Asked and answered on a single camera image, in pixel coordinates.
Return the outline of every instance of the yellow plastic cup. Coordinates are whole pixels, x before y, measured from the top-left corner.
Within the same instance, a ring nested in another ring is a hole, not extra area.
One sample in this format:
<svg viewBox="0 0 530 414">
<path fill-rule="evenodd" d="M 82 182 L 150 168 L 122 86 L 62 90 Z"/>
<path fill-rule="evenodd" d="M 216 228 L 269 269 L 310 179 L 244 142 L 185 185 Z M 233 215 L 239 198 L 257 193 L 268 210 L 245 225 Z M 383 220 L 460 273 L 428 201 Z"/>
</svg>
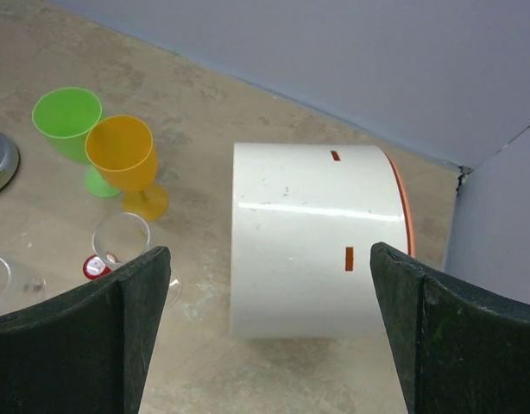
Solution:
<svg viewBox="0 0 530 414">
<path fill-rule="evenodd" d="M 127 115 L 104 119 L 86 137 L 85 151 L 102 177 L 125 191 L 125 211 L 148 221 L 167 211 L 167 192 L 154 184 L 158 172 L 154 138 L 142 120 Z"/>
</svg>

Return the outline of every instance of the white plastic pipe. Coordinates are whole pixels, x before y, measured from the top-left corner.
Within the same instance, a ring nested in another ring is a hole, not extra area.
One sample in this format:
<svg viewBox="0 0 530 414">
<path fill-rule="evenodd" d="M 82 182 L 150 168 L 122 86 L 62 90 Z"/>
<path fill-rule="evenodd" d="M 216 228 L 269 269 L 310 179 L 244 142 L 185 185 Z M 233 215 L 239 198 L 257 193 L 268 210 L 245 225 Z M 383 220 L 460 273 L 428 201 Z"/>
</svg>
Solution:
<svg viewBox="0 0 530 414">
<path fill-rule="evenodd" d="M 413 254 L 407 196 L 381 149 L 236 144 L 231 334 L 384 331 L 369 269 L 375 242 Z"/>
</svg>

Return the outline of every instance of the orange mark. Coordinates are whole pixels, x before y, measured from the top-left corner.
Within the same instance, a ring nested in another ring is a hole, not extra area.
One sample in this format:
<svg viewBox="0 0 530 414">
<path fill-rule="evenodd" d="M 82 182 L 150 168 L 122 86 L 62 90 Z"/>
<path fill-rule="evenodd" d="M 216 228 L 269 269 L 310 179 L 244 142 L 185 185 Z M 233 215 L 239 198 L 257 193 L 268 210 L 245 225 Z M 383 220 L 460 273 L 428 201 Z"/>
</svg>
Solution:
<svg viewBox="0 0 530 414">
<path fill-rule="evenodd" d="M 392 159 L 388 157 L 387 154 L 386 157 L 388 158 L 388 161 L 391 164 L 392 169 L 394 170 L 395 181 L 397 181 L 397 187 L 400 190 L 401 204 L 403 205 L 403 214 L 405 215 L 405 224 L 407 225 L 407 254 L 411 257 L 415 257 L 416 247 L 414 244 L 414 227 L 413 219 L 411 218 L 411 206 L 409 204 L 409 197 L 407 196 L 407 192 L 405 191 L 405 186 L 403 185 L 403 180 L 401 179 L 401 175 L 397 169 L 397 166 L 392 161 Z"/>
<path fill-rule="evenodd" d="M 353 248 L 345 248 L 345 271 L 353 272 Z"/>
</svg>

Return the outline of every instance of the clear wine glass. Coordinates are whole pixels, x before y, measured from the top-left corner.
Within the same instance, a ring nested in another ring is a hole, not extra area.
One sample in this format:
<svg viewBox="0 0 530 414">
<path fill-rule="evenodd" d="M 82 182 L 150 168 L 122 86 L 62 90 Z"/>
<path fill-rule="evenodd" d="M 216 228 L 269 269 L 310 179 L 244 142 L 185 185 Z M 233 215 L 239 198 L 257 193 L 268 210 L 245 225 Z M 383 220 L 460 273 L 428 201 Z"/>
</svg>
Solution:
<svg viewBox="0 0 530 414">
<path fill-rule="evenodd" d="M 47 298 L 47 285 L 37 272 L 24 264 L 0 256 L 0 316 Z"/>
<path fill-rule="evenodd" d="M 146 221 L 129 212 L 106 217 L 92 235 L 94 253 L 111 270 L 147 252 L 152 247 L 152 233 Z M 165 306 L 174 304 L 182 291 L 182 283 L 171 272 Z"/>
</svg>

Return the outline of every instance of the green plastic cup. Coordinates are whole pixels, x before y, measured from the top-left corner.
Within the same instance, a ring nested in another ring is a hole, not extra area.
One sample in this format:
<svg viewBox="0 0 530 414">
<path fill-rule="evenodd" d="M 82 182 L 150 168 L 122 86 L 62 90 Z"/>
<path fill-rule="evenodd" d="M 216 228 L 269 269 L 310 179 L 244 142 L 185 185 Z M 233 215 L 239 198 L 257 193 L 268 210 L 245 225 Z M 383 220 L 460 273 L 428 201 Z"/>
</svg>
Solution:
<svg viewBox="0 0 530 414">
<path fill-rule="evenodd" d="M 91 164 L 85 141 L 102 118 L 98 97 L 83 88 L 67 87 L 51 91 L 33 108 L 33 124 L 60 154 L 81 164 Z M 113 197 L 120 191 L 109 185 L 94 167 L 87 172 L 88 192 L 97 197 Z"/>
</svg>

